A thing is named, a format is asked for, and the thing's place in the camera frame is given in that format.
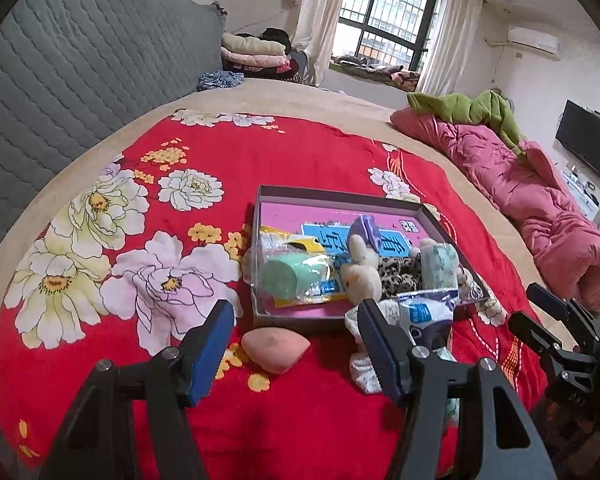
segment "window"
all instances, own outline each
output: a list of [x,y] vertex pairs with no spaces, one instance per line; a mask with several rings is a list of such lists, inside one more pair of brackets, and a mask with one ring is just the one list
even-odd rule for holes
[[421,70],[440,0],[342,0],[333,56]]

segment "green cloth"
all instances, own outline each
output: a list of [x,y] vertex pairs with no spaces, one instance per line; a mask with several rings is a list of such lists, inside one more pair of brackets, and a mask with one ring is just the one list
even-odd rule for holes
[[473,100],[462,94],[433,97],[412,92],[407,94],[407,101],[414,113],[434,114],[445,123],[486,124],[516,155],[524,155],[518,143],[526,137],[520,132],[509,103],[492,90],[485,90]]

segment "leopard print fabric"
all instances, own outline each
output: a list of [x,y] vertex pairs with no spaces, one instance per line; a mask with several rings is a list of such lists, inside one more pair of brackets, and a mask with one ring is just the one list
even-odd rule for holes
[[422,289],[420,255],[415,258],[404,256],[381,256],[378,274],[382,283],[382,300],[395,298],[401,292]]

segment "air conditioner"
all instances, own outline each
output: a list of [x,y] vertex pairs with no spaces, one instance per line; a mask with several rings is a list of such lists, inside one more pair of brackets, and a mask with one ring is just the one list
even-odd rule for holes
[[558,38],[531,28],[509,27],[509,41],[544,50],[554,56],[558,54]]

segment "pink comforter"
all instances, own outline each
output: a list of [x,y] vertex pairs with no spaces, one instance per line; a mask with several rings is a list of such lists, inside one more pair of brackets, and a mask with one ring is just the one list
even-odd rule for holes
[[525,164],[486,126],[443,123],[410,108],[396,110],[391,122],[448,156],[513,221],[554,294],[600,312],[600,231],[581,215],[538,143],[520,143]]

